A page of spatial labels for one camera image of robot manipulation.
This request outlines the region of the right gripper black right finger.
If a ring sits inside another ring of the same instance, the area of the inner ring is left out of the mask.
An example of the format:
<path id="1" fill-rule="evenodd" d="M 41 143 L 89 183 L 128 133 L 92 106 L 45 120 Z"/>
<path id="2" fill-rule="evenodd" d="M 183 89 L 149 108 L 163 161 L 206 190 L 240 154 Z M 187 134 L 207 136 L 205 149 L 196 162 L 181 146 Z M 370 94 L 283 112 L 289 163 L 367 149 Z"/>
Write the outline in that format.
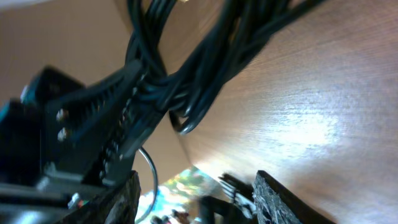
<path id="1" fill-rule="evenodd" d="M 263 170 L 253 183 L 253 198 L 260 224 L 332 224 Z"/>

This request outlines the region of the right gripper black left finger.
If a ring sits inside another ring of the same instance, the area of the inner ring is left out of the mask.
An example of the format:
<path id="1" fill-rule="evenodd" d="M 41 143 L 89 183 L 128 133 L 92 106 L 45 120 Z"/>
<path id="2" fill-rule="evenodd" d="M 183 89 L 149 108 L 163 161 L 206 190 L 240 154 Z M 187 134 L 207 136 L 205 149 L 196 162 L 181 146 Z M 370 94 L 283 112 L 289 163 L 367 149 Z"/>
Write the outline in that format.
<path id="1" fill-rule="evenodd" d="M 141 186 L 138 173 L 130 171 L 121 185 L 96 196 L 58 221 L 59 224 L 134 224 Z"/>

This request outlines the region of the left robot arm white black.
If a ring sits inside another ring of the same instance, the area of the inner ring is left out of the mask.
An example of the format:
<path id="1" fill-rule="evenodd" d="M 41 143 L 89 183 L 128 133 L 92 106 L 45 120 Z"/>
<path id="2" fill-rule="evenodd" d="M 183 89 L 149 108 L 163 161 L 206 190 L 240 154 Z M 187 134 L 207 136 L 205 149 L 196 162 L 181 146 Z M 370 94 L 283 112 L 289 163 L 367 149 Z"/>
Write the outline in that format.
<path id="1" fill-rule="evenodd" d="M 1 109 L 1 222 L 53 223 L 127 181 L 161 116 L 133 60 L 86 86 L 47 66 Z"/>

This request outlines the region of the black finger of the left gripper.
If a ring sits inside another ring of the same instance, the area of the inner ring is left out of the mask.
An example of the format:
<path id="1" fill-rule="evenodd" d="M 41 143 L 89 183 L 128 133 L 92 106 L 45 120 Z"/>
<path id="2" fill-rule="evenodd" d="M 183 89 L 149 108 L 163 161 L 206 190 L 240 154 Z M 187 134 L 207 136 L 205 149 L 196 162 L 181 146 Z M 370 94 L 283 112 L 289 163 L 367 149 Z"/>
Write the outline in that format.
<path id="1" fill-rule="evenodd" d="M 118 184 L 134 162 L 130 126 L 138 60 L 95 85 L 67 93 L 44 107 L 44 173 L 82 184 Z"/>
<path id="2" fill-rule="evenodd" d="M 162 112 L 154 110 L 123 113 L 105 142 L 103 157 L 99 160 L 99 179 L 103 185 L 115 186 L 127 178 L 133 167 L 136 151 L 154 132 L 163 116 Z"/>

